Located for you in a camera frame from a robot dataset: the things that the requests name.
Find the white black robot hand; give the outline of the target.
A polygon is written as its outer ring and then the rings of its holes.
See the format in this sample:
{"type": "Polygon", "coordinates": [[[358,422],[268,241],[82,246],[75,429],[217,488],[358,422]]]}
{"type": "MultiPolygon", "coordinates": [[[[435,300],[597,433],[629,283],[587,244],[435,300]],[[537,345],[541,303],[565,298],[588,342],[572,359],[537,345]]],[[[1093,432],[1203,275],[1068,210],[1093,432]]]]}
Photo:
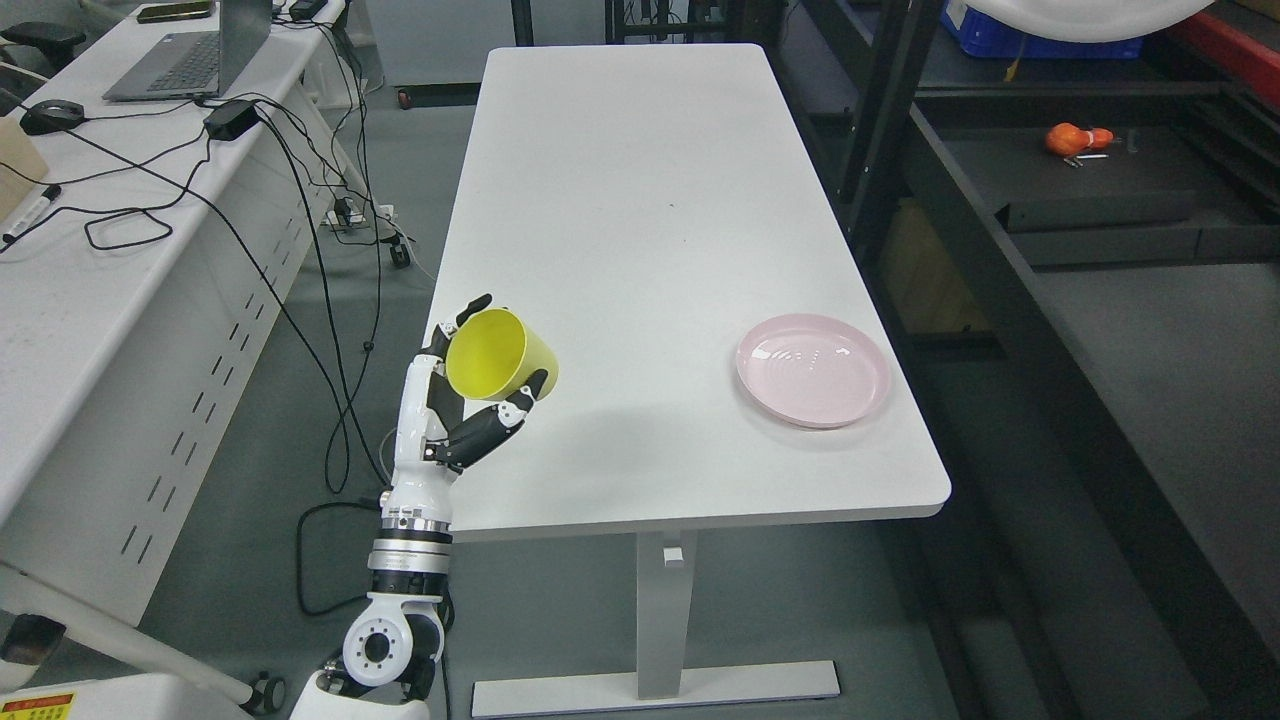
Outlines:
{"type": "Polygon", "coordinates": [[[465,398],[445,378],[453,336],[467,319],[489,307],[502,306],[484,293],[453,319],[436,324],[410,363],[396,428],[392,488],[380,502],[381,520],[407,516],[451,524],[454,479],[513,437],[541,401],[534,392],[547,378],[544,370],[498,401],[465,398]]]}

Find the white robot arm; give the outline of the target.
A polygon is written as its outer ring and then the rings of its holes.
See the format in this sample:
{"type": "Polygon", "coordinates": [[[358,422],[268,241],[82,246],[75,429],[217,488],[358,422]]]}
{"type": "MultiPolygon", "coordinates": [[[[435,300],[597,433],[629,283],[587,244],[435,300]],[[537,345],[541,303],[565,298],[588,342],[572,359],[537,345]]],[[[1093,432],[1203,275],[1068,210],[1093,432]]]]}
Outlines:
{"type": "Polygon", "coordinates": [[[319,671],[316,691],[351,700],[361,712],[387,685],[399,689],[403,705],[425,705],[445,651],[452,543],[448,521],[381,520],[367,557],[367,605],[319,671]]]}

